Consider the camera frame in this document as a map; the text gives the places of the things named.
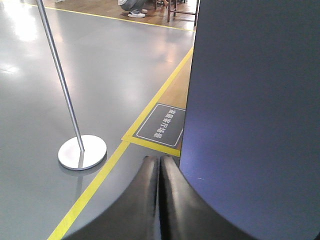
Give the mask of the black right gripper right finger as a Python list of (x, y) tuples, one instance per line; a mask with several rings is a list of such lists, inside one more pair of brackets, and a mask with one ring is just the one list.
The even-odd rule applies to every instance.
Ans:
[(253, 240), (207, 204), (172, 156), (159, 162), (158, 203), (163, 240)]

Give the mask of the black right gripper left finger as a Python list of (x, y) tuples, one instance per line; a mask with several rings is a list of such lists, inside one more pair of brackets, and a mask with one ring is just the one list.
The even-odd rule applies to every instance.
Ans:
[(65, 240), (153, 240), (159, 159), (146, 156), (120, 197)]

